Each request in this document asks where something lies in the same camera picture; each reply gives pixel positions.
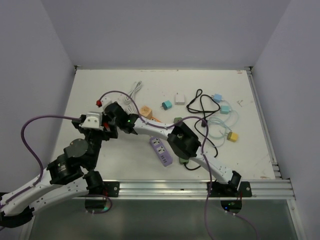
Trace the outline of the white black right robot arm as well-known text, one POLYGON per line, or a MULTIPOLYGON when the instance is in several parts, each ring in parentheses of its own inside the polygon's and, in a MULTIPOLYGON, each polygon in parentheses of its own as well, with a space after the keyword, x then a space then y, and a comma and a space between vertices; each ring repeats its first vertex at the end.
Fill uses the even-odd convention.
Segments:
POLYGON ((103 112, 127 134, 150 135, 167 141, 176 156, 205 168, 223 186, 227 196, 235 196, 241 190, 242 176, 210 155, 205 144, 182 120, 177 123, 156 123, 137 114, 126 113, 117 102, 104 106, 103 112))

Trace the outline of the red cube socket adapter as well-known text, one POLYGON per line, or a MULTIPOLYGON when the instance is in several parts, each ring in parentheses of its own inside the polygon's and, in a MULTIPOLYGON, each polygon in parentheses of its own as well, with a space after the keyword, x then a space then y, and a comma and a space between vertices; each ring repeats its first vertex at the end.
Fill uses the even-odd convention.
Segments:
POLYGON ((110 131, 111 129, 110 129, 110 126, 109 126, 109 124, 107 123, 107 122, 104 122, 103 124, 103 127, 104 127, 104 129, 106 130, 106 131, 110 131))

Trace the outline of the blue charger plug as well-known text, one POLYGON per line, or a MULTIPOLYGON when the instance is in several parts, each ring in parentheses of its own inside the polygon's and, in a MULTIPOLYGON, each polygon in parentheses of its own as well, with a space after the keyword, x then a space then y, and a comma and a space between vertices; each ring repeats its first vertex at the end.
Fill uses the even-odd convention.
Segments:
POLYGON ((216 103, 220 103, 222 101, 222 95, 215 93, 212 96, 212 100, 215 101, 216 103))

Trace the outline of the yellow USB charger plug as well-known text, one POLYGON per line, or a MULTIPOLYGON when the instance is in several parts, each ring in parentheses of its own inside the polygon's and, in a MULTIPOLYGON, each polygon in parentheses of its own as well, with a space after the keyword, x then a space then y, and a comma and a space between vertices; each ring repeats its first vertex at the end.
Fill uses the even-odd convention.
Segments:
POLYGON ((238 138, 239 138, 239 135, 232 131, 230 131, 226 136, 226 139, 233 143, 235 143, 238 140, 238 138))

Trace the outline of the green power strip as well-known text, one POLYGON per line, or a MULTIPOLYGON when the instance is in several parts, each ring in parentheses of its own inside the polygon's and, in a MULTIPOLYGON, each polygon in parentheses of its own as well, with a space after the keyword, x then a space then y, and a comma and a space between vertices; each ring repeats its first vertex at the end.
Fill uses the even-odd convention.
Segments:
MULTIPOLYGON (((177 123, 181 120, 182 118, 181 117, 175 117, 174 120, 173 120, 173 123, 177 123)), ((189 163, 189 160, 188 159, 183 159, 183 158, 179 158, 179 163, 181 165, 187 165, 189 163)))

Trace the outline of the teal small plug adapter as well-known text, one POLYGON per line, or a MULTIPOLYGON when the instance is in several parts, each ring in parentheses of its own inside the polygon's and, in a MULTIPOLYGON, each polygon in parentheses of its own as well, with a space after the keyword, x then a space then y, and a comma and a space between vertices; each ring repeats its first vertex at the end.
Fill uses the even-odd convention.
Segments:
POLYGON ((172 103, 170 100, 166 100, 164 102, 161 103, 161 108, 164 109, 165 111, 169 110, 172 108, 172 103))

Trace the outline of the white charger plug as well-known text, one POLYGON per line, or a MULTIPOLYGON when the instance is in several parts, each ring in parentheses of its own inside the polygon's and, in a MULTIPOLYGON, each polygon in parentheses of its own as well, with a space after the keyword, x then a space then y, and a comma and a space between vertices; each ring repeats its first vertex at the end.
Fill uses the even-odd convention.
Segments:
POLYGON ((178 106, 184 106, 186 104, 185 95, 181 92, 177 92, 174 95, 174 104, 178 106))

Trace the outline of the teal charger plug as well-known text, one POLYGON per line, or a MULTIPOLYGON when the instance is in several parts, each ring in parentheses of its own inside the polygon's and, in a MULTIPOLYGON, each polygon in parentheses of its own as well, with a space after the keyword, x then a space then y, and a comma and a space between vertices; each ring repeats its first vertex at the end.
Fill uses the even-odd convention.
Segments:
POLYGON ((231 107, 229 105, 221 105, 220 106, 220 113, 223 115, 227 115, 231 112, 231 107))

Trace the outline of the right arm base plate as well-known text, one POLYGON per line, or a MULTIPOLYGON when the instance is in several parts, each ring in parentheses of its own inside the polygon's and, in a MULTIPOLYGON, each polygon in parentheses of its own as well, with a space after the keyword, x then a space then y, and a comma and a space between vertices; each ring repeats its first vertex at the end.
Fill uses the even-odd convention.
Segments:
POLYGON ((253 196, 251 185, 248 181, 242 181, 239 188, 232 190, 226 184, 221 184, 217 181, 213 181, 210 187, 210 182, 206 183, 207 191, 210 191, 210 198, 236 198, 244 197, 251 198, 253 196))

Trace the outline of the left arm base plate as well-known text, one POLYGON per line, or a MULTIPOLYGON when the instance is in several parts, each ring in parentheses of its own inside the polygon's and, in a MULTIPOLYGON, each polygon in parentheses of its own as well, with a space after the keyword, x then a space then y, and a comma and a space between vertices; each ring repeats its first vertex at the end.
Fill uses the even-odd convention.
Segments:
POLYGON ((109 198, 117 198, 120 192, 120 182, 118 181, 104 181, 102 187, 102 194, 109 198))

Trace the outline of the aluminium rail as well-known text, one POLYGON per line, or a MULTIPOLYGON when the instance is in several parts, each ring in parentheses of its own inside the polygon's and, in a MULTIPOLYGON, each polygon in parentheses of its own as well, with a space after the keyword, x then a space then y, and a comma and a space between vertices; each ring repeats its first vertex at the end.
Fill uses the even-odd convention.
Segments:
MULTIPOLYGON (((120 190, 118 198, 122 199, 188 199, 204 198, 210 196, 205 180, 153 180, 153 181, 119 181, 120 190)), ((252 180, 249 181, 252 197, 216 197, 218 199, 253 198, 258 200, 286 200, 294 199, 295 194, 289 180, 252 180)), ((87 183, 83 179, 63 185, 47 193, 39 193, 36 203, 48 204, 49 202, 65 201, 67 199, 103 195, 104 184, 88 190, 87 183)))

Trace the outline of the beige cube socket adapter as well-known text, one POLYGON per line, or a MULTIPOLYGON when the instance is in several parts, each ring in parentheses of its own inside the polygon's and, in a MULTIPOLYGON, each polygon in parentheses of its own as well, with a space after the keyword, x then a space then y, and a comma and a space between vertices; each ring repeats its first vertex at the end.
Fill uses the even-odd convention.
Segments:
POLYGON ((150 120, 153 117, 153 111, 150 107, 144 105, 140 108, 139 113, 144 118, 150 120))

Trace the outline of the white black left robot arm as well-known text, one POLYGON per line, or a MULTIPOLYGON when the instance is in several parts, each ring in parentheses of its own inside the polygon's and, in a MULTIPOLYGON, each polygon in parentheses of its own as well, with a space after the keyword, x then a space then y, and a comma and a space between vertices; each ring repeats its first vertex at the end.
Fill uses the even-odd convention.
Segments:
POLYGON ((102 198, 100 203, 85 201, 91 214, 104 214, 112 207, 106 185, 95 170, 104 141, 118 137, 114 120, 103 115, 72 118, 84 138, 74 139, 56 160, 40 168, 40 174, 17 190, 0 196, 0 226, 16 228, 41 210, 74 197, 102 198))

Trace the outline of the purple socket adapter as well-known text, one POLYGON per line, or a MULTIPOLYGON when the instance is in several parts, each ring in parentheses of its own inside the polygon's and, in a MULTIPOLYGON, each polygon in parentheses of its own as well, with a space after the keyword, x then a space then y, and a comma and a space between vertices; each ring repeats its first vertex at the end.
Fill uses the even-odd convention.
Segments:
POLYGON ((149 143, 164 167, 167 167, 173 163, 173 158, 158 137, 151 137, 149 139, 149 143))

